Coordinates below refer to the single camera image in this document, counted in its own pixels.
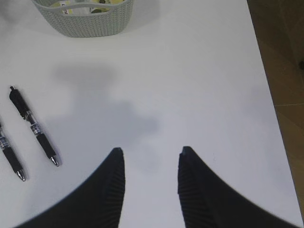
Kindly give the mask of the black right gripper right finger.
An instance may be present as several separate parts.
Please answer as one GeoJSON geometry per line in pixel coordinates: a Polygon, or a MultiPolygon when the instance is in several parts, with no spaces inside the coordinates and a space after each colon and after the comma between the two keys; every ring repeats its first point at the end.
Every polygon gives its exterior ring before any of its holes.
{"type": "Polygon", "coordinates": [[[178,163],[178,196],[187,228],[295,228],[222,180],[190,147],[178,163]]]}

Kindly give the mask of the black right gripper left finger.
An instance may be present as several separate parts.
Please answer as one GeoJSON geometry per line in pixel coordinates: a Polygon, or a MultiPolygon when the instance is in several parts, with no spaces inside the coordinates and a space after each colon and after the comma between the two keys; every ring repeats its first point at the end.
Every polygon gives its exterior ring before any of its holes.
{"type": "Polygon", "coordinates": [[[123,150],[113,148],[79,187],[22,228],[117,228],[125,194],[123,150]]]}

